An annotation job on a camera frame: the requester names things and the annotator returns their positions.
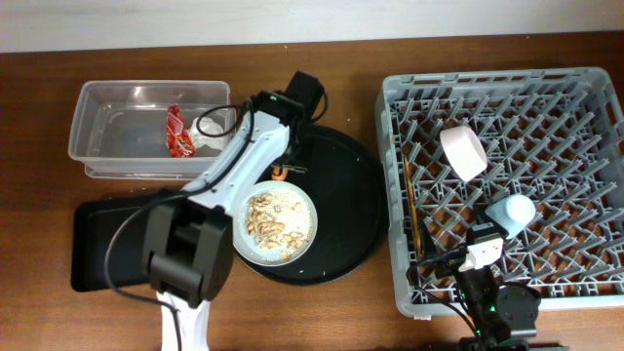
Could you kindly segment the orange carrot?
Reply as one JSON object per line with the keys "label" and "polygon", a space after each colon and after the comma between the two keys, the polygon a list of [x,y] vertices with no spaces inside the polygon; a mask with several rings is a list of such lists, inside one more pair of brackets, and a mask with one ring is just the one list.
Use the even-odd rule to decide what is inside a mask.
{"label": "orange carrot", "polygon": [[271,179],[284,181],[288,177],[289,170],[282,166],[275,166],[271,172]]}

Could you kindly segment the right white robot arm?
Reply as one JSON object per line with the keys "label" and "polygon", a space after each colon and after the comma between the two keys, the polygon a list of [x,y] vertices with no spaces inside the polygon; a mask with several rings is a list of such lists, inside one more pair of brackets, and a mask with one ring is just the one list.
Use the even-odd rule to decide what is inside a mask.
{"label": "right white robot arm", "polygon": [[437,273],[455,278],[460,307],[455,309],[472,331],[459,340],[457,348],[468,351],[513,351],[530,349],[535,337],[535,321],[541,293],[527,285],[499,283],[488,265],[461,272],[459,265],[467,256],[465,249],[430,254],[418,263]]}

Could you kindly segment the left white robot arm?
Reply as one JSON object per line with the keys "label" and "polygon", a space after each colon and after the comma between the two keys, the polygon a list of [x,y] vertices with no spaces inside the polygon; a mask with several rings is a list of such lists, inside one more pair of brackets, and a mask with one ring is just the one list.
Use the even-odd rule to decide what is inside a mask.
{"label": "left white robot arm", "polygon": [[162,349],[205,350],[211,302],[234,260],[235,223],[254,184],[272,164],[290,161],[327,105],[326,92],[261,92],[241,110],[242,128],[203,173],[177,193],[136,211],[147,216],[141,267],[162,312]]}

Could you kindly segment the red snack wrapper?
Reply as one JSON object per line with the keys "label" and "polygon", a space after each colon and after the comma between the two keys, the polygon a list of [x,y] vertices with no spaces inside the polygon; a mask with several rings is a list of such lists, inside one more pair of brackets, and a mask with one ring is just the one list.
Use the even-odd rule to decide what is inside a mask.
{"label": "red snack wrapper", "polygon": [[166,137],[166,144],[173,158],[189,158],[195,155],[196,148],[185,128],[178,104],[170,105],[168,108]]}

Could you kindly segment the pink plastic bowl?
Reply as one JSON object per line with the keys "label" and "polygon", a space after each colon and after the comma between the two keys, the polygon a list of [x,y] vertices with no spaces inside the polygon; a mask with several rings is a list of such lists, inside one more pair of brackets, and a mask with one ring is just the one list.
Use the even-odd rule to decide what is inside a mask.
{"label": "pink plastic bowl", "polygon": [[487,169],[486,152],[469,127],[440,131],[440,142],[449,165],[461,180],[469,182]]}

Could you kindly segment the light blue plastic cup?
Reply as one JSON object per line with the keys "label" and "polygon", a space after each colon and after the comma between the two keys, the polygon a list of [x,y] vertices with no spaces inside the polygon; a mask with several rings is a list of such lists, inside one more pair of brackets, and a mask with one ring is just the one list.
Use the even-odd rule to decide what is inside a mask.
{"label": "light blue plastic cup", "polygon": [[512,240],[534,219],[536,207],[527,196],[515,194],[490,205],[485,213],[507,231],[504,238]]}

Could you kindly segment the grey plate with food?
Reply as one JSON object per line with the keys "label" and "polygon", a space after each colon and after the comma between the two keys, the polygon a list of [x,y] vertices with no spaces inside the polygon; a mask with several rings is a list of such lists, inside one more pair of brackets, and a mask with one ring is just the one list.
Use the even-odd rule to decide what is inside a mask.
{"label": "grey plate with food", "polygon": [[236,213],[234,248],[242,258],[264,267],[295,262],[315,240],[318,215],[311,198],[285,181],[255,184]]}

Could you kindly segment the white paper napkin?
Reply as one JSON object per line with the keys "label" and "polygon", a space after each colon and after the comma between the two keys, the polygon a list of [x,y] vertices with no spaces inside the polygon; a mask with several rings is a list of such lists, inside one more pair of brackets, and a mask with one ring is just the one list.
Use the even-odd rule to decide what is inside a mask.
{"label": "white paper napkin", "polygon": [[188,132],[196,149],[209,147],[221,151],[226,145],[226,137],[220,136],[224,129],[210,117],[195,118]]}

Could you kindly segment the wooden chopstick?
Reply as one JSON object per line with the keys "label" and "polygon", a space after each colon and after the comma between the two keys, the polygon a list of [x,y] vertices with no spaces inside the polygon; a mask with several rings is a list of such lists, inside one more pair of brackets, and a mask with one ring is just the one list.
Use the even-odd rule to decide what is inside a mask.
{"label": "wooden chopstick", "polygon": [[417,217],[417,207],[415,203],[415,197],[413,192],[413,184],[411,181],[411,165],[408,157],[403,155],[403,161],[405,166],[405,178],[406,187],[409,200],[409,216],[412,223],[413,240],[415,245],[415,255],[417,259],[420,259],[422,253],[421,236],[419,230],[419,222]]}

